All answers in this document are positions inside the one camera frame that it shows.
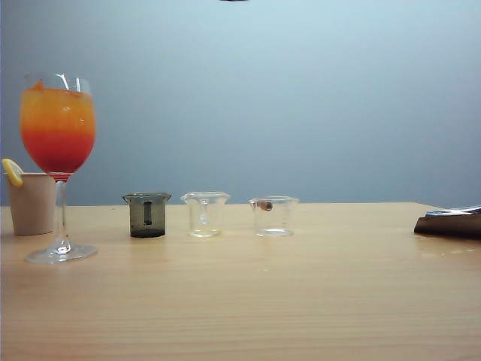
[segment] beige cup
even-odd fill
[[[10,210],[16,235],[41,235],[53,231],[55,181],[45,173],[22,174],[15,187],[5,174]]]

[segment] cocktail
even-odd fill
[[[55,241],[27,256],[33,263],[58,263],[91,256],[93,246],[74,244],[65,222],[67,180],[85,162],[95,141],[95,112],[89,84],[65,74],[27,76],[20,132],[30,157],[56,182]]]

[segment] glass stem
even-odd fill
[[[55,225],[55,241],[53,248],[57,254],[66,254],[71,250],[71,242],[67,233],[67,220],[65,219],[65,195],[67,182],[58,180],[55,183],[56,188],[56,225]]]

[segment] beaker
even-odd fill
[[[182,199],[189,206],[189,234],[212,237],[222,231],[222,206],[231,196],[224,192],[190,192]]]
[[[249,200],[254,210],[254,229],[264,236],[286,236],[294,233],[292,214],[299,199],[290,196],[265,196]]]
[[[130,205],[130,235],[159,237],[165,234],[165,203],[169,193],[131,193],[122,198]]]

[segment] dark gray beaker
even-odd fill
[[[169,193],[131,193],[122,198],[130,205],[130,235],[159,237],[165,234],[165,203]]]

